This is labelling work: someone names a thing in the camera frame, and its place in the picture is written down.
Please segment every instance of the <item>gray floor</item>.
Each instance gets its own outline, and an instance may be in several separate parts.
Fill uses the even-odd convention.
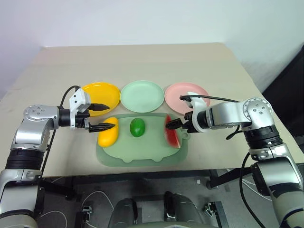
[[[191,177],[77,185],[77,193],[81,195],[74,201],[66,201],[61,196],[47,194],[44,213],[52,210],[63,212],[67,217],[67,227],[73,228],[75,214],[79,211],[82,200],[93,191],[104,191],[115,206],[119,200],[130,197],[145,200],[146,196],[154,195],[159,196],[159,199],[161,199],[161,195],[164,194],[165,191],[169,190],[189,197],[197,205],[197,208],[200,211],[208,201],[221,201],[227,216],[229,227],[231,228],[259,227],[242,202],[239,193],[238,181],[219,186],[218,189],[208,190],[205,187],[206,180],[207,178],[204,177]],[[247,180],[253,182],[251,177],[248,177]],[[245,186],[244,193],[252,210],[266,227],[279,227],[270,201],[261,198]],[[91,205],[93,207],[93,214],[91,216],[90,223],[98,228],[106,228],[112,211],[106,198],[102,194],[96,193],[86,201],[86,205]],[[143,222],[162,221],[162,201],[142,201],[138,202],[137,206],[142,209]],[[207,217],[203,212],[201,213],[201,216],[206,224],[217,226],[216,219],[214,217]],[[39,218],[38,225],[43,228],[64,228],[65,221],[60,214],[52,213]]]

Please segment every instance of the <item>beige tabletop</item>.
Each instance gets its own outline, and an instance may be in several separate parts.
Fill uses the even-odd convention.
[[[262,97],[232,52],[220,43],[46,48],[35,57],[0,102],[0,168],[5,167],[12,139],[27,106],[58,106],[63,93],[71,85],[84,86],[104,81],[122,89],[129,82],[139,79],[154,81],[164,90],[175,82],[193,82],[212,96],[239,101],[253,96]],[[217,103],[218,101],[211,101],[211,105]],[[68,108],[68,99],[64,105]],[[175,113],[165,102],[154,112]],[[122,113],[130,111],[120,103],[112,112],[91,117],[90,121],[97,123],[106,117]],[[295,162],[303,162],[304,155],[291,134],[276,114],[274,119]],[[44,175],[240,167],[248,146],[243,134],[237,134],[226,141],[226,136],[232,131],[234,129],[192,134],[187,158],[174,166],[113,168],[102,165],[96,158],[97,133],[88,133],[84,129],[72,131],[68,127],[62,127],[57,130]]]

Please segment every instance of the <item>cutting board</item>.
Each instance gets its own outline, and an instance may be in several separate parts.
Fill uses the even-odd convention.
[[[96,146],[98,160],[112,167],[173,165],[182,161],[188,152],[186,131],[177,129],[181,148],[174,149],[164,137],[164,121],[167,114],[121,114],[118,119],[119,134],[114,145],[106,148]],[[145,133],[134,137],[130,133],[130,123],[134,118],[145,121]]]

